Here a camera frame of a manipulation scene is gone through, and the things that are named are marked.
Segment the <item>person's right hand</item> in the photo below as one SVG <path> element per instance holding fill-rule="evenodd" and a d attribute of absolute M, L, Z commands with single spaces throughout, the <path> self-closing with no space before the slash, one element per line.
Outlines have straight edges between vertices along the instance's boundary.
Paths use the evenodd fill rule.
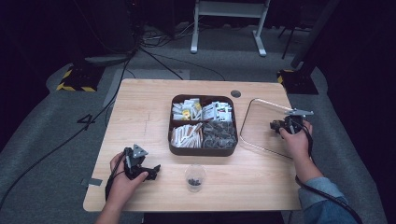
<path fill-rule="evenodd" d="M 309 133 L 312 134 L 312 125 L 303 120 L 303 125 L 308 129 Z M 295 159 L 307 159 L 309 158 L 308 155 L 308 138 L 303 130 L 295 134 L 290 134 L 283 128 L 279 129 L 280 135 L 286 141 L 286 147 L 289 154 Z"/>

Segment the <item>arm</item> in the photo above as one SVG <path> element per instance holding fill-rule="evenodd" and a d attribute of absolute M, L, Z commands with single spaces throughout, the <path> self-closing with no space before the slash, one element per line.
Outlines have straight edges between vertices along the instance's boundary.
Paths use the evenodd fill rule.
<path fill-rule="evenodd" d="M 309 122 L 304 121 L 304 126 L 309 133 L 312 133 L 313 128 Z M 308 187 L 323 191 L 347 203 L 344 194 L 330 179 L 323 176 L 323 173 L 310 159 L 308 155 L 308 139 L 305 132 L 300 131 L 296 134 L 289 134 L 284 129 L 280 129 L 279 132 L 286 140 L 287 150 L 293 157 L 296 173 L 300 181 Z M 352 215 L 340 205 L 308 189 L 299 189 L 299 197 L 304 210 L 305 223 L 331 221 L 334 223 L 356 223 Z"/>
<path fill-rule="evenodd" d="M 118 154 L 113 158 L 113 160 L 111 160 L 111 170 L 113 170 L 116 166 L 117 160 L 120 156 L 122 156 L 122 153 Z M 148 176 L 148 173 L 144 172 L 140 174 L 137 178 L 130 180 L 125 174 L 123 174 L 123 172 L 124 167 L 123 165 L 120 165 L 116 172 L 116 175 L 119 175 L 117 175 L 113 180 L 113 185 L 108 195 L 105 207 L 97 218 L 95 222 L 96 224 L 119 223 L 120 214 L 122 212 L 123 206 L 129 201 L 137 187 Z"/>

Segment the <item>handheld controller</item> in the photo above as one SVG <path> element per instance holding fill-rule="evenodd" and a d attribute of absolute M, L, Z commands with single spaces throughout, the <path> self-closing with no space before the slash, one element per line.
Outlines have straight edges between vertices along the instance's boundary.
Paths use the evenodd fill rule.
<path fill-rule="evenodd" d="M 297 133 L 303 127 L 303 117 L 290 115 L 285 117 L 285 120 L 276 119 L 270 123 L 270 127 L 276 133 L 280 133 L 280 128 L 284 128 L 288 133 Z"/>
<path fill-rule="evenodd" d="M 155 180 L 157 177 L 157 173 L 160 172 L 161 165 L 157 165 L 153 169 L 149 169 L 146 167 L 142 166 L 143 161 L 145 160 L 145 156 L 148 155 L 149 153 L 145 151 L 143 148 L 141 148 L 138 145 L 134 145 L 134 149 L 131 149 L 130 147 L 126 147 L 123 152 L 123 156 L 125 156 L 124 160 L 124 171 L 125 175 L 133 180 L 137 178 L 140 174 L 143 172 L 148 172 L 148 176 L 146 177 L 145 180 Z M 117 162 L 116 167 L 114 167 L 114 170 L 110 177 L 107 180 L 106 184 L 106 189 L 105 189 L 105 198 L 107 200 L 108 195 L 110 194 L 111 186 L 113 185 L 113 180 L 114 178 L 119 175 L 119 174 L 114 174 L 115 171 L 117 171 L 119 165 L 120 165 L 120 160 L 122 159 L 120 157 L 119 161 Z"/>

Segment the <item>metal stand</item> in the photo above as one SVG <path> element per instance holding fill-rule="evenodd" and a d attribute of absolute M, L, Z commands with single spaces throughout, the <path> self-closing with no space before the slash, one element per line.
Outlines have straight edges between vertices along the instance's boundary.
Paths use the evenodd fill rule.
<path fill-rule="evenodd" d="M 253 37 L 256 41 L 257 48 L 261 56 L 267 55 L 260 37 L 262 33 L 262 26 L 267 15 L 267 8 L 270 0 L 266 0 L 265 4 L 251 4 L 251 3 L 228 3 L 228 2 L 207 2 L 195 1 L 194 12 L 194 33 L 191 41 L 191 53 L 198 51 L 198 17 L 200 15 L 206 16 L 226 16 L 226 17 L 246 17 L 246 18 L 260 18 L 257 31 L 253 31 Z"/>

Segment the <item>wooden table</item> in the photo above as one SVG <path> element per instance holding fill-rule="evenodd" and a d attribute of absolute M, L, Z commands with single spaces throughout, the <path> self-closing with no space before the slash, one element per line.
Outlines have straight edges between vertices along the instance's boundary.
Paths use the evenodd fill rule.
<path fill-rule="evenodd" d="M 234 90 L 240 91 L 241 97 L 232 97 L 231 91 Z M 134 144 L 148 151 L 144 167 L 153 168 L 158 164 L 162 167 L 156 180 L 147 180 L 138 188 L 124 207 L 127 211 L 301 208 L 297 194 L 299 187 L 294 182 L 294 166 L 288 158 L 255 150 L 241 140 L 229 157 L 174 155 L 169 150 L 167 137 L 171 102 L 179 94 L 219 95 L 232 99 L 238 134 L 252 99 L 261 98 L 290 107 L 287 95 L 278 83 L 124 79 L 92 174 L 92 178 L 104 181 L 100 187 L 89 186 L 84 201 L 85 210 L 102 210 L 106 181 L 110 175 L 109 162 L 125 147 Z M 245 129 L 244 133 L 249 135 L 258 133 L 248 130 L 248 127 Z M 266 134 L 272 134 L 272 138 L 277 135 L 274 132 Z M 283 140 L 278 139 L 276 142 L 282 146 Z M 185 169 L 192 163 L 202 164 L 207 171 L 203 189 L 196 193 L 187 190 L 184 178 Z"/>

